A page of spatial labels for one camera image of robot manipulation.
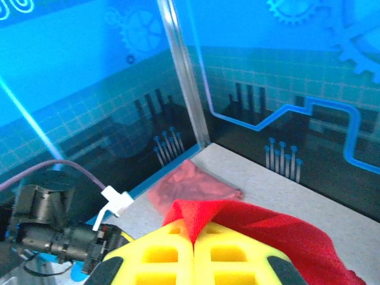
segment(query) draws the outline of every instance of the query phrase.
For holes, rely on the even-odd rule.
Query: white connector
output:
[[[108,200],[108,203],[99,211],[93,230],[96,232],[99,230],[103,217],[106,211],[111,211],[116,217],[120,217],[120,214],[133,203],[133,199],[127,192],[120,194],[112,186],[107,186],[102,191],[102,195]]]

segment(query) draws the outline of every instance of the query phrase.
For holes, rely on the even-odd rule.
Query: cable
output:
[[[13,176],[12,178],[9,178],[5,182],[1,183],[0,184],[0,192],[3,191],[4,189],[7,189],[12,184],[22,180],[22,178],[32,174],[33,172],[35,172],[41,168],[48,167],[48,166],[53,165],[53,164],[70,165],[71,167],[73,167],[73,168],[79,170],[80,172],[82,172],[83,174],[85,174],[90,180],[92,180],[97,186],[99,186],[101,190],[104,190],[106,188],[106,185],[101,183],[99,181],[99,179],[97,179],[91,172],[89,172],[88,170],[86,170],[85,168],[80,166],[78,163],[75,163],[75,162],[70,161],[70,160],[65,160],[65,159],[52,159],[52,160],[47,160],[47,161],[41,162],[41,163],[36,164],[32,167],[29,167],[27,170],[24,170],[24,171],[20,172],[19,174]]]
[[[74,265],[74,262],[72,260],[69,260],[69,262],[70,262],[71,265],[69,267],[67,267],[66,269],[64,269],[63,271],[61,271],[61,272],[49,273],[49,274],[40,273],[40,272],[34,271],[34,270],[32,270],[32,269],[30,269],[30,268],[28,268],[26,266],[28,262],[34,260],[38,256],[39,256],[39,254],[34,254],[32,257],[30,257],[28,260],[26,260],[24,262],[24,266],[23,266],[24,270],[27,273],[29,273],[30,275],[36,276],[36,277],[51,277],[51,276],[62,275],[63,273],[66,273],[67,271],[69,271],[73,267],[73,265]]]

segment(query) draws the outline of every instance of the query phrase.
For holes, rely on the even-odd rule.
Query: cloth fold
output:
[[[176,199],[241,200],[242,198],[243,193],[240,189],[220,182],[199,169],[191,160],[185,160],[148,191],[148,199],[162,215],[167,213]]]
[[[183,219],[192,243],[209,221],[284,252],[309,285],[365,285],[338,257],[332,240],[315,226],[236,200],[176,200],[163,226]]]

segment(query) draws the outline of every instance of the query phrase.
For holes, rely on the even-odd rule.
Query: blue pins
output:
[[[160,138],[159,138],[159,136],[156,135],[153,139],[154,139],[154,140],[156,141],[156,143],[157,143],[157,146],[158,146],[158,148],[159,148],[159,150],[160,150],[160,153],[161,153],[161,157],[163,158],[163,160],[165,161],[165,163],[167,163],[167,160],[166,160],[166,157],[165,157],[164,150],[162,149],[162,146],[161,146],[161,144],[160,144]]]
[[[289,164],[290,164],[290,159],[292,159],[290,154],[285,154],[285,177],[289,178]]]
[[[176,149],[174,138],[170,137],[169,138],[169,142],[170,142],[170,145],[172,146],[172,149],[173,149],[173,151],[174,151],[174,153],[176,154],[176,157],[177,157],[178,156],[178,152],[177,152],[177,149]]]
[[[274,143],[276,140],[274,138],[269,138],[271,144],[271,170],[274,170]]]
[[[296,182],[299,183],[301,177],[301,165],[303,163],[302,159],[296,159],[297,163],[297,173],[296,173]]]
[[[179,142],[180,148],[181,148],[182,152],[184,153],[185,152],[185,147],[183,146],[183,142],[182,142],[182,139],[181,139],[181,133],[177,132],[176,136],[177,136],[177,140]]]
[[[160,150],[159,150],[159,147],[154,147],[154,152],[157,154],[157,157],[161,163],[161,166],[164,167],[164,162],[162,161],[162,158],[161,158],[161,155],[160,155]]]
[[[173,157],[173,159],[175,158],[174,156],[174,153],[173,153],[173,150],[172,150],[172,146],[170,145],[170,142],[169,140],[167,139],[167,131],[163,131],[162,132],[162,136],[164,137],[164,140],[166,142],[166,145],[167,145],[167,149],[169,150],[169,153],[170,153],[170,159]]]
[[[174,142],[176,143],[176,146],[177,146],[177,150],[180,151],[180,146],[179,146],[179,142],[178,142],[178,139],[177,139],[177,136],[176,136],[176,133],[175,133],[175,130],[174,130],[174,126],[171,126],[169,128],[169,130],[171,131],[172,133],[172,136],[173,136],[173,139],[174,139]]]
[[[296,152],[298,151],[298,148],[295,145],[292,145],[290,147],[290,150],[292,151],[292,172],[290,175],[291,180],[295,179],[295,170],[296,170]]]
[[[163,131],[162,137],[156,135],[153,140],[157,143],[157,146],[153,148],[157,154],[157,158],[160,161],[161,166],[165,166],[172,160],[177,158],[181,152],[185,152],[185,147],[181,139],[181,133],[175,132],[174,126],[169,128],[172,137],[168,136],[167,131]]]
[[[279,159],[280,159],[280,151],[279,150],[274,150],[274,155],[275,155],[275,172],[279,172]]]
[[[265,149],[265,166],[276,173],[280,173],[286,178],[299,181],[300,165],[302,160],[296,159],[298,148],[295,145],[290,146],[291,154],[285,153],[286,143],[278,142],[280,149],[275,149],[276,140],[269,138],[270,146],[266,145]]]
[[[162,146],[162,149],[164,150],[165,154],[166,154],[166,157],[167,157],[167,161],[171,162],[172,161],[172,158],[170,157],[169,155],[169,152],[167,150],[167,145],[166,145],[166,142],[161,142],[161,146]]]
[[[284,175],[284,155],[285,155],[285,147],[286,143],[283,141],[279,142],[281,148],[281,157],[280,157],[280,174]]]
[[[267,167],[267,169],[270,168],[270,165],[269,165],[269,152],[271,151],[271,148],[269,145],[266,145],[265,147],[265,166]]]

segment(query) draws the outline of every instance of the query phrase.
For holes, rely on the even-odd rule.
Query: grid pattern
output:
[[[197,53],[193,47],[189,50],[206,106]],[[380,108],[380,85],[372,82],[369,72],[354,74],[354,64],[341,62],[337,53],[202,47],[202,55],[217,112],[229,104],[228,94],[235,93],[235,83],[252,84],[266,89],[267,108],[272,111],[285,103],[294,104],[296,96],[322,97],[354,105],[362,111],[364,121],[375,125],[373,132],[360,132],[360,137],[380,142],[380,119],[373,115]],[[311,128],[346,131],[345,127],[317,120],[312,121]]]
[[[150,118],[144,96],[156,88],[173,96],[176,103],[184,104],[169,50],[31,115],[57,146],[108,117],[115,122],[132,125],[140,119],[134,105],[138,99],[144,116]],[[154,96],[152,100],[157,112],[161,112]],[[0,174],[46,151],[44,143],[24,118],[1,126],[0,134]]]

